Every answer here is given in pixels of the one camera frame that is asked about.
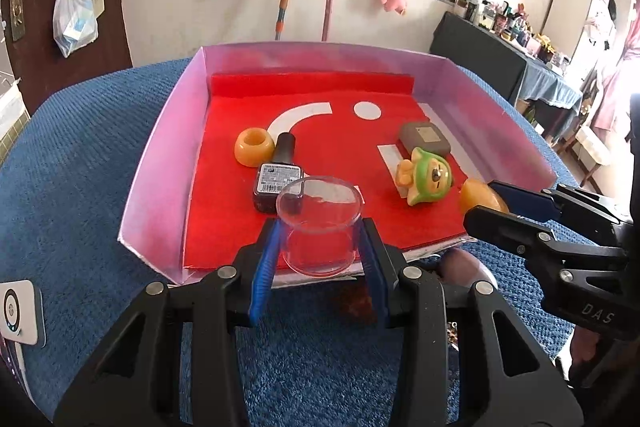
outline white rectangular strip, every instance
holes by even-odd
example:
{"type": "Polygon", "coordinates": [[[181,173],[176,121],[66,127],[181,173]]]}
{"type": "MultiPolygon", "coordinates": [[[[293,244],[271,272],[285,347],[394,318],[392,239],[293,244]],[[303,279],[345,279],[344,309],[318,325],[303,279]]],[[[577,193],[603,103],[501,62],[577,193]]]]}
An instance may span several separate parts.
{"type": "Polygon", "coordinates": [[[378,145],[378,151],[380,152],[380,156],[382,156],[382,160],[384,161],[389,174],[391,174],[391,182],[398,189],[400,197],[406,199],[409,190],[406,187],[398,187],[396,185],[396,168],[398,168],[398,164],[404,159],[402,158],[398,147],[395,145],[378,145]]]}
{"type": "Polygon", "coordinates": [[[456,139],[455,136],[453,136],[453,133],[449,130],[449,128],[444,125],[444,122],[438,117],[438,114],[433,110],[433,107],[431,107],[427,103],[419,103],[418,106],[420,106],[420,109],[422,110],[424,115],[429,118],[431,123],[435,124],[437,128],[442,131],[442,134],[444,134],[444,137],[447,139],[449,145],[451,146],[451,154],[453,158],[455,158],[462,171],[466,174],[466,177],[486,182],[486,180],[482,177],[482,174],[480,174],[480,171],[476,169],[476,166],[471,161],[471,158],[469,158],[469,156],[466,154],[462,145],[460,145],[460,142],[456,139]]]}

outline blue blanket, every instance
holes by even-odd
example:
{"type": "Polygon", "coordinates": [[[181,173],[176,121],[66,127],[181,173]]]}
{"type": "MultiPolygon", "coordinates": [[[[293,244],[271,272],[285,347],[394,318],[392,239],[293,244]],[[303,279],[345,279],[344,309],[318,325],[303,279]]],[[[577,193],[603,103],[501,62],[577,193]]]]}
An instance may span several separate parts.
{"type": "MultiPolygon", "coordinates": [[[[187,63],[112,73],[56,93],[0,169],[0,281],[30,279],[42,289],[47,346],[25,346],[24,356],[33,397],[49,417],[130,300],[159,278],[116,235],[146,140],[187,63]]],[[[526,131],[559,181],[576,185],[514,108],[465,73],[526,131]]],[[[581,241],[554,229],[560,239],[581,241]]],[[[465,248],[492,270],[547,352],[556,353],[570,326],[540,309],[542,292],[523,261],[485,243],[465,248]]],[[[259,327],[239,332],[252,425],[386,425],[402,332],[345,321],[332,305],[338,284],[276,291],[259,327]]]]}

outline white circle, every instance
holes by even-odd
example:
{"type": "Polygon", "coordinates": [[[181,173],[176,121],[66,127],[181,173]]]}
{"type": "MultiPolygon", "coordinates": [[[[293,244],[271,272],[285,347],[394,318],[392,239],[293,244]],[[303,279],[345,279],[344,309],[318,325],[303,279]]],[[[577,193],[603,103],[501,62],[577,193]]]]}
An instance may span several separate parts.
{"type": "Polygon", "coordinates": [[[15,323],[18,321],[18,304],[13,295],[7,297],[4,312],[9,325],[15,326],[15,323]]]}
{"type": "Polygon", "coordinates": [[[363,120],[377,120],[382,115],[380,108],[373,102],[358,102],[353,106],[353,112],[363,120]]]}

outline yellow toy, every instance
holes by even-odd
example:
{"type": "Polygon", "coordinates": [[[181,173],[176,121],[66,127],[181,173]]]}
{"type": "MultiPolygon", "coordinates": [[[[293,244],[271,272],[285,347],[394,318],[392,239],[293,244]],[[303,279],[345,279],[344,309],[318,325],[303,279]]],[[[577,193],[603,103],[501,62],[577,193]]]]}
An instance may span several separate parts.
{"type": "Polygon", "coordinates": [[[509,207],[495,190],[486,183],[471,178],[464,182],[460,189],[459,204],[463,216],[478,204],[509,213],[509,207]]]}
{"type": "Polygon", "coordinates": [[[396,169],[396,185],[408,188],[406,202],[431,203],[444,198],[453,184],[453,174],[447,161],[416,147],[411,160],[402,160],[396,169]]]}
{"type": "Polygon", "coordinates": [[[258,127],[249,127],[239,134],[234,145],[234,155],[240,165],[259,167],[271,161],[276,146],[270,134],[258,127]]]}

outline pink tray wall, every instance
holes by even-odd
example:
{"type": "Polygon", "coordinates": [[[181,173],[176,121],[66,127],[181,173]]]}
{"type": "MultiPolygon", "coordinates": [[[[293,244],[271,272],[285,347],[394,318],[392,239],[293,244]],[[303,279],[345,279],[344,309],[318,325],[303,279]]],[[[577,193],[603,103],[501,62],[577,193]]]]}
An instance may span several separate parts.
{"type": "Polygon", "coordinates": [[[369,71],[410,74],[414,98],[431,106],[485,180],[530,190],[556,176],[522,129],[451,61],[400,50],[314,42],[258,42],[201,48],[167,99],[129,192],[118,240],[177,284],[201,274],[182,268],[193,175],[214,73],[369,71]]]}

